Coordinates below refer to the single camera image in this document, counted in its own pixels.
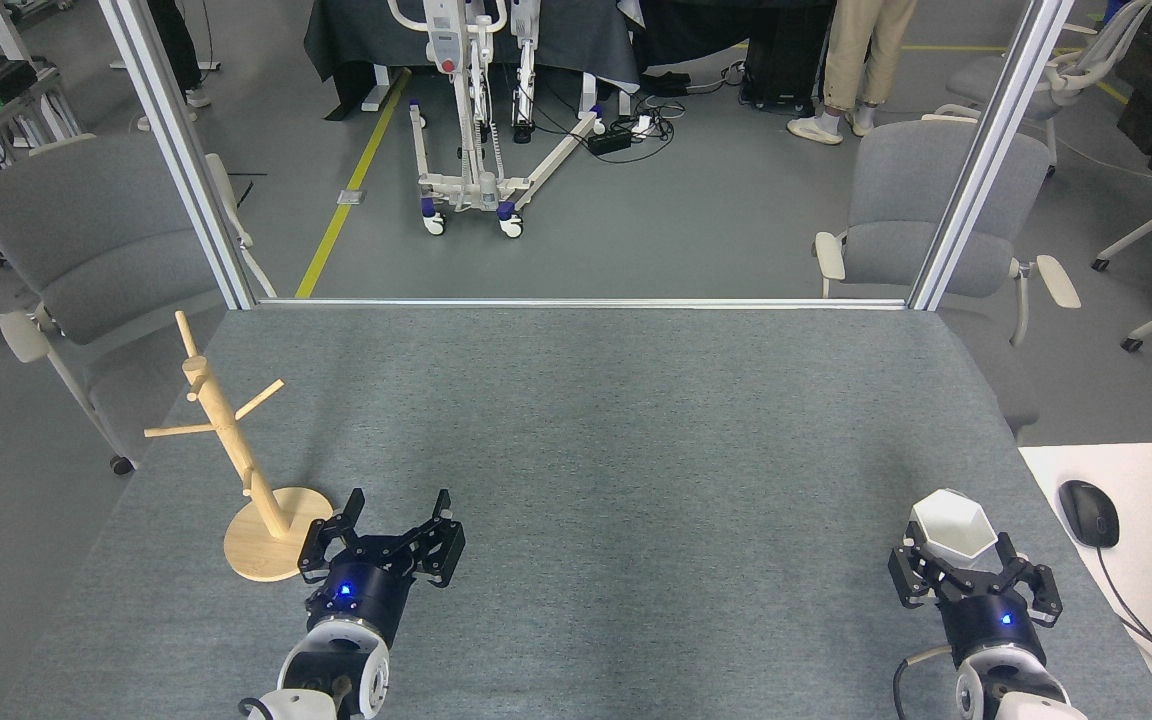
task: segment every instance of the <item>gray table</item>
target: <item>gray table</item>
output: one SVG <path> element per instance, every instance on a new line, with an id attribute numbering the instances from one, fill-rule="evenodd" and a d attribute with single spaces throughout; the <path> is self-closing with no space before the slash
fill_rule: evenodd
<path id="1" fill-rule="evenodd" d="M 1152 682 L 933 314 L 841 310 L 263 309 L 207 350 L 275 486 L 401 533 L 450 488 L 467 551 L 412 589 L 381 714 L 894 717 L 890 672 L 943 642 L 886 570 L 933 488 L 1052 564 L 1051 668 L 1096 720 Z M 174 420 L 198 420 L 179 406 Z M 234 717 L 303 634 L 300 579 L 234 575 L 242 505 L 214 438 L 157 441 L 3 704 L 9 717 Z M 946 659 L 905 675 L 947 717 Z"/>

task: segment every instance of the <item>wooden mug tree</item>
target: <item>wooden mug tree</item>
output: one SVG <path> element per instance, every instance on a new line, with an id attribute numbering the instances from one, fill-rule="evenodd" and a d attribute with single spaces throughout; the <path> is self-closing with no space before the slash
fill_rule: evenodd
<path id="1" fill-rule="evenodd" d="M 260 395 L 251 397 L 237 412 L 225 400 L 220 382 L 212 373 L 206 357 L 198 355 L 194 333 L 184 313 L 175 314 L 180 327 L 180 341 L 184 342 L 185 361 L 180 369 L 189 381 L 188 397 L 198 402 L 207 415 L 209 423 L 182 425 L 177 429 L 146 429 L 145 437 L 165 437 L 188 433 L 214 432 L 220 445 L 229 455 L 234 470 L 243 482 L 243 495 L 251 497 L 238 515 L 225 530 L 225 560 L 238 575 L 257 582 L 274 582 L 290 578 L 300 571 L 297 560 L 310 523 L 332 515 L 328 498 L 311 488 L 274 488 L 265 480 L 265 473 L 252 456 L 251 446 L 238 429 L 238 420 L 256 409 L 262 402 L 283 387 L 282 379 L 271 382 Z"/>

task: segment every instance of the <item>black pants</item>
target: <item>black pants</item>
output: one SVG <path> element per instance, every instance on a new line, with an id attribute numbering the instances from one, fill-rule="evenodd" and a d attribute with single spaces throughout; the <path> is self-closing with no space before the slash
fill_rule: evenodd
<path id="1" fill-rule="evenodd" d="M 189 38 L 189 28 L 185 26 L 184 18 L 180 17 L 175 0 L 146 1 L 150 5 L 150 14 L 154 17 L 154 24 L 159 28 L 162 48 L 168 53 L 172 74 L 177 78 L 180 92 L 183 94 L 187 90 L 194 90 L 202 83 L 198 55 L 195 54 L 194 40 Z"/>

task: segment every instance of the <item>person's leg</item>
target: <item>person's leg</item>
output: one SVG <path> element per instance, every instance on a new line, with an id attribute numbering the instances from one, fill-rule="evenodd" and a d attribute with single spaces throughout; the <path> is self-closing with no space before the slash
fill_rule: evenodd
<path id="1" fill-rule="evenodd" d="M 861 67 L 882 0 L 838 0 L 829 26 L 829 50 L 824 56 L 824 105 L 841 115 L 856 106 Z"/>
<path id="2" fill-rule="evenodd" d="M 829 24 L 829 48 L 824 59 L 823 109 L 817 118 L 790 120 L 786 123 L 788 131 L 826 145 L 842 142 L 838 121 L 855 108 L 869 33 L 881 8 L 882 0 L 838 0 Z"/>
<path id="3" fill-rule="evenodd" d="M 882 9 L 878 13 L 873 37 L 869 43 L 865 86 L 861 91 L 861 101 L 870 108 L 882 105 L 890 96 L 900 61 L 900 46 L 905 39 L 905 28 L 909 28 L 916 6 L 918 0 L 884 0 Z"/>
<path id="4" fill-rule="evenodd" d="M 162 50 L 168 54 L 172 74 L 175 76 L 180 93 L 194 90 L 202 83 L 198 70 L 198 56 L 195 54 L 194 40 L 189 38 L 189 28 L 180 17 L 175 0 L 146 0 L 154 26 L 159 29 Z"/>

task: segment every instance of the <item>metal pole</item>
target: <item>metal pole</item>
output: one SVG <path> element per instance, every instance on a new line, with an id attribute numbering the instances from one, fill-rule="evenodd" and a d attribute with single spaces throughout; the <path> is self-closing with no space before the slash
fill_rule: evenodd
<path id="1" fill-rule="evenodd" d="M 905 302 L 910 309 L 937 310 L 940 306 L 968 233 L 972 232 L 975 219 L 990 195 L 993 179 L 1038 85 L 1043 66 L 1056 46 L 1061 24 L 1069 17 L 1073 6 L 1074 0 L 1030 0 L 1007 50 L 1002 77 L 998 78 L 990 105 L 979 120 L 972 150 L 968 152 L 950 204 L 935 228 L 927 259 Z"/>
<path id="2" fill-rule="evenodd" d="M 127 65 L 150 129 L 154 132 L 180 199 L 198 234 L 202 251 L 215 274 L 225 305 L 233 310 L 255 306 L 251 288 L 238 268 L 238 252 L 223 220 L 223 210 L 198 136 L 194 132 L 145 0 L 100 0 L 119 54 Z"/>

